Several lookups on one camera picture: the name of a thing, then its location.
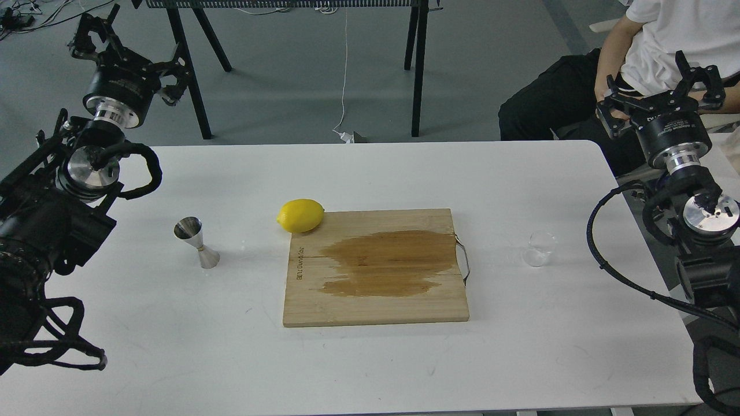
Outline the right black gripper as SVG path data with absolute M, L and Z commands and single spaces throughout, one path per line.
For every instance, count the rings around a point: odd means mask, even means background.
M 636 130 L 647 165 L 653 169 L 698 165 L 713 147 L 698 111 L 718 110 L 726 97 L 717 66 L 690 66 L 682 50 L 675 60 L 682 79 L 671 95 L 645 99 L 624 95 L 608 75 L 606 95 L 597 103 L 597 116 L 609 138 Z M 690 97 L 696 83 L 705 87 L 700 99 Z

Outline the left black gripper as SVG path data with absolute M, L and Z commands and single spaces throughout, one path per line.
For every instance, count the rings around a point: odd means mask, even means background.
M 83 97 L 87 111 L 97 116 L 102 105 L 118 106 L 121 128 L 137 128 L 145 121 L 155 94 L 166 105 L 177 105 L 190 85 L 192 72 L 183 44 L 175 45 L 169 61 L 151 63 L 127 49 L 121 58 L 121 40 L 113 29 L 120 8 L 117 3 L 105 18 L 83 13 L 68 50 L 72 58 L 96 62 Z M 161 79 L 167 77 L 174 77 L 174 84 L 162 84 Z

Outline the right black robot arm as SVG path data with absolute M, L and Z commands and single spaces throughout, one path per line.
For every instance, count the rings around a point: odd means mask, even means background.
M 590 213 L 587 245 L 600 268 L 622 284 L 738 332 L 738 319 L 713 312 L 714 307 L 726 306 L 738 316 L 738 247 L 731 242 L 738 229 L 738 201 L 724 194 L 710 170 L 700 163 L 712 147 L 700 110 L 722 107 L 723 82 L 716 66 L 690 66 L 682 51 L 675 58 L 680 82 L 673 90 L 647 98 L 624 95 L 614 79 L 607 78 L 608 94 L 597 105 L 604 129 L 613 140 L 630 130 L 636 132 L 647 165 L 663 171 L 663 176 L 654 186 L 635 180 L 608 192 Z M 685 301 L 659 295 L 622 276 L 595 245 L 593 226 L 600 208 L 627 190 L 645 193 L 645 229 L 658 242 L 677 248 L 675 266 Z

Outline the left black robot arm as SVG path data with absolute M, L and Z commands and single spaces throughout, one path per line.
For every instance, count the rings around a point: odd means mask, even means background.
M 113 231 L 108 210 L 117 199 L 154 192 L 163 172 L 155 151 L 130 142 L 159 95 L 176 105 L 190 85 L 187 47 L 153 62 L 122 45 L 113 21 L 83 13 L 69 52 L 96 69 L 83 98 L 88 118 L 61 110 L 52 135 L 2 180 L 2 371 L 13 365 L 103 370 L 103 348 L 81 334 L 84 303 L 48 298 L 52 274 L 84 266 Z

